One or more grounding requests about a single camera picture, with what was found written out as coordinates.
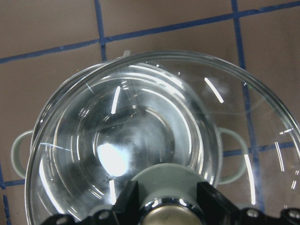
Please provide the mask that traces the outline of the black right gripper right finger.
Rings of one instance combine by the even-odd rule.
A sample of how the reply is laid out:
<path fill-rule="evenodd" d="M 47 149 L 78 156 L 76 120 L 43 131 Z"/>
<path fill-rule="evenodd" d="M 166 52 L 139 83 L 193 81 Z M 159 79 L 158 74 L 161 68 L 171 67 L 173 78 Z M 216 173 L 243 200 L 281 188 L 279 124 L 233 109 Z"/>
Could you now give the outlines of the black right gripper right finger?
<path fill-rule="evenodd" d="M 208 182 L 198 182 L 196 199 L 207 225 L 234 225 L 237 206 Z"/>

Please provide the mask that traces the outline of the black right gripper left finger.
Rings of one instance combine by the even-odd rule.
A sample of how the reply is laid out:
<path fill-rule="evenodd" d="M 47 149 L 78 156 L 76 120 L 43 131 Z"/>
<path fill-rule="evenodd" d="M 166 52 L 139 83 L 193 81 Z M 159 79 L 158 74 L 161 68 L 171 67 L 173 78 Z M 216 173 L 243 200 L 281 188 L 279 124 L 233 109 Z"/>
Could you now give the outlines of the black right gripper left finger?
<path fill-rule="evenodd" d="M 118 225 L 139 225 L 141 223 L 138 181 L 129 181 L 112 207 Z"/>

